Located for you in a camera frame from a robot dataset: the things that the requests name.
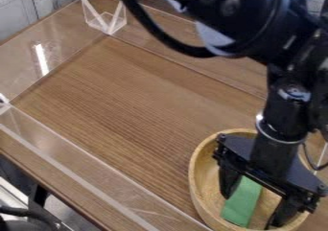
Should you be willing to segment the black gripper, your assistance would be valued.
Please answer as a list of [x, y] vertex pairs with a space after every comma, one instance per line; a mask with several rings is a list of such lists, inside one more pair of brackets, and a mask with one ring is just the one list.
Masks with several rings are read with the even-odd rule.
[[302, 162], [300, 141], [272, 140], [261, 133], [221, 132], [213, 158], [220, 166], [221, 194], [229, 199], [245, 176], [281, 197], [265, 230], [286, 226], [304, 212], [314, 213], [328, 196], [328, 185]]

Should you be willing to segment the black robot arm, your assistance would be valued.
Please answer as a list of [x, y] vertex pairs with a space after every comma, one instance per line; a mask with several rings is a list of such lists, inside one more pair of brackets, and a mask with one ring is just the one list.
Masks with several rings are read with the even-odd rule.
[[328, 140], [328, 24], [308, 13], [307, 0], [172, 1], [197, 24], [198, 56], [249, 57], [267, 67], [256, 136], [221, 134], [215, 158], [224, 197], [243, 178], [281, 196], [268, 221], [280, 227], [328, 196], [306, 146], [315, 131]]

